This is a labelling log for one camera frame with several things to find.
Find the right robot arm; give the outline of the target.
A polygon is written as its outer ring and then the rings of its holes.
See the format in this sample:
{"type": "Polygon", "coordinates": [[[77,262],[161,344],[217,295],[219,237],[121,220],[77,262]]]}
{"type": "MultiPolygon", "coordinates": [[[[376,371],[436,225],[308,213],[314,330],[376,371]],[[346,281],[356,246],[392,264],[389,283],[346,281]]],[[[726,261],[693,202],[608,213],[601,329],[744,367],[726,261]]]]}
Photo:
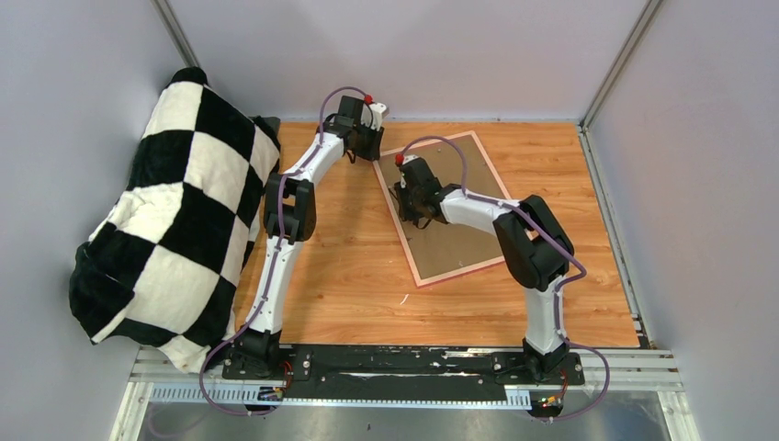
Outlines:
{"type": "Polygon", "coordinates": [[[395,157],[401,178],[393,186],[399,217],[464,225],[492,234],[509,273],[525,290],[527,328],[523,358],[499,363],[500,373],[524,371],[536,383],[548,383],[561,371],[570,351],[560,317],[562,281],[574,249],[545,200],[493,198],[460,185],[443,186],[418,156],[395,157]]]}

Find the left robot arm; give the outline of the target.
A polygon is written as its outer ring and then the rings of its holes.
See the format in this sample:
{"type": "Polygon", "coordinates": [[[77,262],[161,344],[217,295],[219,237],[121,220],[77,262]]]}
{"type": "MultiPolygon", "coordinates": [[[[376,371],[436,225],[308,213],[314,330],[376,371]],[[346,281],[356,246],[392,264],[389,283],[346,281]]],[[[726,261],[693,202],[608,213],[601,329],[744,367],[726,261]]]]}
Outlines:
{"type": "Polygon", "coordinates": [[[285,172],[270,176],[263,214],[265,262],[246,324],[224,360],[225,377],[271,379],[283,370],[284,303],[295,264],[316,227],[316,188],[343,157],[379,158],[388,113],[369,95],[342,97],[335,113],[322,116],[309,149],[285,172]]]}

